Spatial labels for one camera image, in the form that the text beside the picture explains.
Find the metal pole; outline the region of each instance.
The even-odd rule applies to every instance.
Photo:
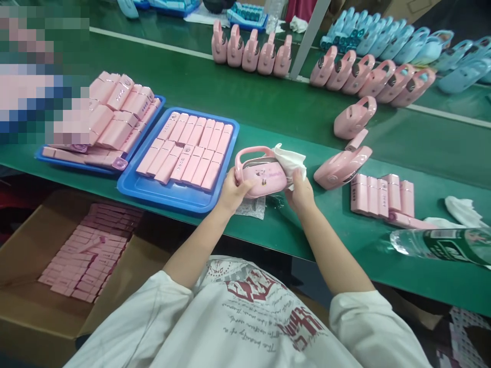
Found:
[[[312,46],[312,42],[321,26],[321,22],[326,15],[327,8],[331,0],[317,0],[316,7],[314,8],[314,12],[312,13],[312,18],[310,18],[310,22],[308,23],[307,30],[303,35],[302,43],[298,49],[297,57],[292,66],[292,71],[290,72],[289,77],[293,80],[296,80],[298,74],[300,73],[300,69],[307,58],[307,53]]]

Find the white t-shirt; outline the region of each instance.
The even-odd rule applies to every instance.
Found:
[[[65,368],[431,367],[377,291],[335,296],[329,322],[255,264],[212,257],[193,290],[150,277]]]

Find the stack of pink boxes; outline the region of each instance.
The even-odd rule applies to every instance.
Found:
[[[137,172],[166,185],[170,179],[211,191],[233,126],[173,112]]]
[[[394,174],[378,179],[357,174],[351,181],[351,210],[402,228],[437,228],[414,218],[414,184]]]
[[[101,75],[90,85],[87,144],[44,147],[42,155],[78,164],[124,170],[134,146],[161,101],[126,74]]]
[[[143,211],[94,203],[38,281],[51,290],[95,303]]]

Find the white strip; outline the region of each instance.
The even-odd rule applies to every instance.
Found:
[[[200,57],[200,58],[203,58],[203,59],[213,60],[213,56],[212,55],[201,53],[201,52],[198,52],[198,51],[192,51],[192,50],[188,50],[188,49],[183,49],[183,48],[180,48],[180,47],[177,47],[177,46],[167,45],[165,43],[150,41],[150,40],[147,40],[147,39],[144,39],[144,38],[138,38],[138,37],[128,36],[128,35],[125,35],[125,34],[116,33],[116,32],[112,32],[112,31],[107,31],[107,30],[100,29],[100,28],[95,28],[95,27],[89,27],[88,30],[91,31],[91,32],[94,32],[94,33],[102,34],[104,36],[115,37],[115,38],[119,38],[119,39],[124,39],[126,41],[130,41],[130,42],[142,43],[142,44],[145,44],[145,45],[148,45],[148,46],[153,46],[153,47],[156,47],[156,48],[159,48],[159,49],[164,49],[164,50],[169,50],[169,51],[175,51],[175,52],[178,52],[178,53],[181,53],[181,54],[186,54],[186,55],[191,55],[191,56],[197,56],[197,57]]]
[[[186,54],[186,55],[200,57],[200,58],[203,58],[203,59],[213,60],[213,56],[212,55],[201,53],[201,52],[198,52],[198,51],[192,51],[192,50],[188,50],[188,49],[183,49],[183,48],[180,48],[180,47],[177,47],[177,46],[167,45],[165,43],[160,43],[160,42],[155,42],[155,41],[149,41],[149,40],[144,39],[144,38],[138,38],[138,37],[128,36],[128,35],[125,35],[125,34],[121,34],[121,33],[117,33],[117,32],[112,32],[112,31],[107,31],[107,30],[100,29],[100,28],[95,28],[95,27],[89,27],[89,30],[91,32],[99,33],[99,34],[102,34],[102,35],[105,35],[105,36],[109,36],[109,37],[115,37],[115,38],[123,39],[123,40],[126,40],[126,41],[130,41],[130,42],[142,43],[142,44],[153,46],[153,47],[156,47],[156,48],[159,48],[159,49],[175,51],[175,52],[178,52],[178,53],[181,53],[181,54]],[[296,80],[294,80],[294,81],[295,82],[300,82],[300,83],[309,83],[309,79],[306,78],[306,77],[302,77],[302,76],[298,76],[296,78]],[[466,124],[471,124],[471,125],[476,125],[476,126],[480,126],[480,127],[483,127],[483,128],[491,129],[491,123],[490,122],[487,122],[487,121],[483,121],[483,120],[478,120],[478,119],[463,117],[461,115],[453,114],[453,113],[450,113],[450,112],[435,110],[435,109],[431,109],[429,107],[423,107],[423,106],[418,106],[418,105],[414,105],[414,104],[409,105],[406,108],[409,109],[409,110],[426,113],[428,115],[433,115],[433,116],[437,116],[437,117],[440,117],[440,118],[445,118],[445,119],[460,121],[460,122],[463,122],[463,123],[466,123]]]
[[[413,111],[418,111],[422,113],[426,113],[428,115],[434,115],[438,116],[440,118],[445,118],[445,119],[450,119],[450,120],[456,120],[460,121],[462,123],[466,124],[471,124],[471,125],[476,125],[480,126],[483,128],[488,128],[491,129],[491,123],[484,121],[484,120],[478,120],[478,119],[473,119],[473,118],[468,118],[468,117],[463,117],[461,115],[456,115],[450,112],[445,112],[445,111],[440,111],[440,110],[435,110],[429,107],[424,107],[424,106],[418,106],[415,104],[411,104],[406,109],[413,110]]]

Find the brown cardboard box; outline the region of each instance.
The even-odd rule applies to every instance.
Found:
[[[75,353],[76,338],[92,333],[169,258],[133,236],[96,304],[37,282],[98,200],[72,190],[55,192],[0,248],[0,349],[6,355],[38,366],[63,366]]]
[[[383,16],[391,15],[394,20],[405,18],[408,24],[412,24],[439,2],[440,0],[393,0]]]

